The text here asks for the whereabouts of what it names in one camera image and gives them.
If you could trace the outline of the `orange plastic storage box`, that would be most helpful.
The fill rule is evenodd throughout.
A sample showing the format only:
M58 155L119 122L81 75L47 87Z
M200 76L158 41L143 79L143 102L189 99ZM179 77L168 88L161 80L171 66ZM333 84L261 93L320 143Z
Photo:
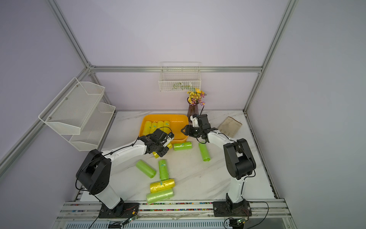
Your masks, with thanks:
M143 118L141 123L141 128L139 132L139 136L143 135L143 130L145 126L145 122L158 122L158 121L170 121L170 128L174 133L174 139L171 142L172 144L176 143L184 143L187 141L188 136L184 135L181 132L186 125L188 125L188 117L184 114L149 114Z

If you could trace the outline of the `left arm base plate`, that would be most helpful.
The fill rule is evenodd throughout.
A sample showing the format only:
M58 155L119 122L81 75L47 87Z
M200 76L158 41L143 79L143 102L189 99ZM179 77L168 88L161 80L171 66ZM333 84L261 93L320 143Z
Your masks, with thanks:
M105 204L102 204L99 218L100 219L129 219L138 214L140 204L137 202L119 203L115 208L109 209Z

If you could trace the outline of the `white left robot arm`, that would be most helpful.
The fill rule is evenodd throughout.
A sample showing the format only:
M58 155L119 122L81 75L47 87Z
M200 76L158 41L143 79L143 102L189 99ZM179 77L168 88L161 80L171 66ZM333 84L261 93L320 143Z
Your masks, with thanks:
M126 161L145 154L157 153L164 156L168 144L174 140L170 128L168 133L162 129L152 134L138 137L135 141L116 149L101 152L97 149L90 151L76 173L76 182L80 182L85 190L95 196L108 209L123 210L124 201L110 184L113 172Z

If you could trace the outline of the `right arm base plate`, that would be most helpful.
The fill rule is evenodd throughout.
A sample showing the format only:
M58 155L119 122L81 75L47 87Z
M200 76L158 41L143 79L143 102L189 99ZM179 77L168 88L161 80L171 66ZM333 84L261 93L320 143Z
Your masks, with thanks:
M226 201L213 202L215 217L250 217L252 216L249 202L243 200L239 203L230 204Z

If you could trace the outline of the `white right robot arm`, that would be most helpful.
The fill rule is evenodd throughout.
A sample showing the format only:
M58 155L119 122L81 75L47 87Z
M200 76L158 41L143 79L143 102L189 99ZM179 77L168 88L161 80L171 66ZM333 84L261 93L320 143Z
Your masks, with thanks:
M230 138L217 128L211 127L206 114L190 116L191 124L181 129L184 135L214 144L224 152L226 168L232 177L226 194L226 208L230 211L247 204L244 198L246 180L254 176L256 162L246 139Z

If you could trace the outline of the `yellow trash bag roll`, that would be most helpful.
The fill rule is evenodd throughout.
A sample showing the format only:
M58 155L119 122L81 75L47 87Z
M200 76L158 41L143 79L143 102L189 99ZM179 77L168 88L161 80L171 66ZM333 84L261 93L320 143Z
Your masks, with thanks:
M173 145L171 143L169 143L167 146L166 146L168 149L172 149ZM155 158L160 158L161 156L156 153L156 152L153 152L152 153L154 155Z
M172 189L175 187L174 179L167 179L159 182L154 182L150 184L150 192L156 193L158 191Z
M157 122L152 122L150 134L153 134L156 129L157 129Z
M171 132L170 124L171 124L170 121L168 120L164 121L164 127L162 128L162 130L167 134Z
M164 128L165 124L163 121L158 121L157 122L157 129L160 129L163 131L163 128Z
M142 135L148 135L148 134L150 134L151 126L152 126L152 122L151 121L145 121Z

